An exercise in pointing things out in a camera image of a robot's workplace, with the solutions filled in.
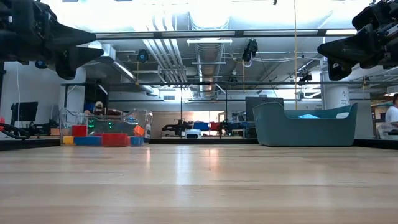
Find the white shirt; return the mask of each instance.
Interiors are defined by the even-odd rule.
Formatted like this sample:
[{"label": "white shirt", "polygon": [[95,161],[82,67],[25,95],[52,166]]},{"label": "white shirt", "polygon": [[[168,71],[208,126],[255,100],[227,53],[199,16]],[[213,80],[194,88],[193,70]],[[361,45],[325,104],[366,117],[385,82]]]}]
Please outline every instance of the white shirt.
[{"label": "white shirt", "polygon": [[386,113],[386,123],[398,122],[398,108],[390,106]]}]

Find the yellow cable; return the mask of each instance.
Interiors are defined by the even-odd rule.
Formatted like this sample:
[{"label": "yellow cable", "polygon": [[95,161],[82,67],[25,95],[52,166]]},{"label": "yellow cable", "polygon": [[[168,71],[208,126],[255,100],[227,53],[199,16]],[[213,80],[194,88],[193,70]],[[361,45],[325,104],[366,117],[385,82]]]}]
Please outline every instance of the yellow cable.
[{"label": "yellow cable", "polygon": [[294,95],[297,110],[297,18],[296,0],[294,0]]},{"label": "yellow cable", "polygon": [[243,68],[243,93],[246,93],[246,90],[244,89],[244,65],[242,63],[242,68]]}]

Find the white wall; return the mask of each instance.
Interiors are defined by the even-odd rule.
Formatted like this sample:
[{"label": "white wall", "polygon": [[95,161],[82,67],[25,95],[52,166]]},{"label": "white wall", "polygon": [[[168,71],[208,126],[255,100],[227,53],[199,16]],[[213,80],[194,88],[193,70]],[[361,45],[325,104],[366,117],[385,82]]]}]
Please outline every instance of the white wall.
[{"label": "white wall", "polygon": [[[85,82],[85,70],[79,68],[74,80],[65,81],[57,73],[50,69],[38,69],[33,63],[21,65],[17,62],[7,62],[4,66],[7,73],[4,75],[0,116],[6,123],[11,122],[11,105],[18,102],[17,77],[19,77],[19,88],[21,103],[39,102],[35,123],[47,123],[51,117],[52,106],[63,106],[64,88],[60,84],[65,82]],[[68,107],[83,111],[84,87],[77,88],[68,96]]]}]

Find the yellow block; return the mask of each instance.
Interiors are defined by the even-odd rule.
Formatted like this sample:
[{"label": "yellow block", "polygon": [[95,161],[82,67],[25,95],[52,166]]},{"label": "yellow block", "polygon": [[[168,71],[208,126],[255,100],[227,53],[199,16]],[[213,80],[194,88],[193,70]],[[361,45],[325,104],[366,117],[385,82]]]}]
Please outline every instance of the yellow block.
[{"label": "yellow block", "polygon": [[64,136],[63,137],[63,144],[66,145],[73,145],[73,136]]}]

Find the blue block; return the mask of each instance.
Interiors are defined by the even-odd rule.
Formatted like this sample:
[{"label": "blue block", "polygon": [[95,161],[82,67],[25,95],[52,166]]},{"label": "blue block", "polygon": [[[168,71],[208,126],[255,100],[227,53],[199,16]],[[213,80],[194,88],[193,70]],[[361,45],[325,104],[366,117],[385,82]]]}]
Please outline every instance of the blue block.
[{"label": "blue block", "polygon": [[75,137],[73,142],[77,146],[102,146],[101,136]]},{"label": "blue block", "polygon": [[131,146],[143,146],[144,145],[144,137],[131,136],[130,144],[131,144]]},{"label": "blue block", "polygon": [[210,130],[209,123],[205,122],[195,122],[193,124],[193,128],[200,131],[208,131]]}]

